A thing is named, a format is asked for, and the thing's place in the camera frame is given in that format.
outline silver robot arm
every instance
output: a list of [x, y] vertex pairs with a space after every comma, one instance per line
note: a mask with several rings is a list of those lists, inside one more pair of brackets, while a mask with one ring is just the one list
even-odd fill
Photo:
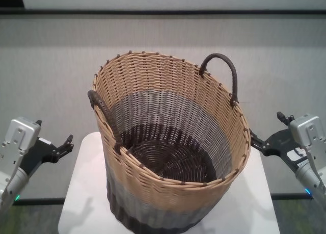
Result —
[[251, 145], [266, 157], [279, 156], [306, 192], [326, 210], [326, 137], [319, 117], [306, 114], [295, 119], [278, 112], [277, 118], [288, 128], [266, 141], [250, 131]]
[[0, 216], [18, 200], [19, 193], [42, 163], [56, 163], [73, 149], [72, 135], [60, 147], [38, 137], [41, 123], [23, 117], [10, 122], [0, 147]]

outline white wall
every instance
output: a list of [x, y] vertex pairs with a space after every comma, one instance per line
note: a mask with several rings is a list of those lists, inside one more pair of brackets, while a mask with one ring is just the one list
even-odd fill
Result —
[[[1, 16], [0, 138], [17, 116], [42, 119], [41, 136], [55, 145], [74, 134], [74, 151], [42, 165], [22, 197], [65, 196], [80, 143], [97, 130], [87, 98], [93, 74], [129, 50], [197, 64], [226, 54], [237, 68], [240, 105], [263, 139], [284, 128], [277, 111], [316, 114], [326, 128], [325, 33], [326, 19], [298, 16]], [[213, 60], [208, 69], [231, 87], [226, 64]], [[303, 192], [279, 158], [263, 163], [272, 193]]]

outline wicker basket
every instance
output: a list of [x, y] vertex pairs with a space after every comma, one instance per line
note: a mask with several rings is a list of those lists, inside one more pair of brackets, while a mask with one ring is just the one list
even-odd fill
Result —
[[[214, 57], [232, 71], [233, 91], [206, 72]], [[250, 154], [237, 76], [222, 54], [199, 68], [159, 53], [118, 55], [88, 93], [101, 133], [107, 197], [135, 233], [182, 233], [218, 203]]]

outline white pedestal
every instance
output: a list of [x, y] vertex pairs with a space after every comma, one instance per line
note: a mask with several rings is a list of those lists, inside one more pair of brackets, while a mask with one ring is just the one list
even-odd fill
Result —
[[[213, 210], [186, 234], [280, 233], [260, 152], [251, 148], [247, 165]], [[60, 221], [60, 234], [132, 233], [110, 211], [99, 132], [80, 146]]]

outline gray carpet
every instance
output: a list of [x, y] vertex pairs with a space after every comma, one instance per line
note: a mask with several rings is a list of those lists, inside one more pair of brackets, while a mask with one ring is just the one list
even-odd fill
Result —
[[[326, 212], [316, 202], [274, 200], [273, 204], [281, 234], [326, 233]], [[61, 211], [62, 205], [13, 206], [0, 220], [0, 233], [58, 234]]]

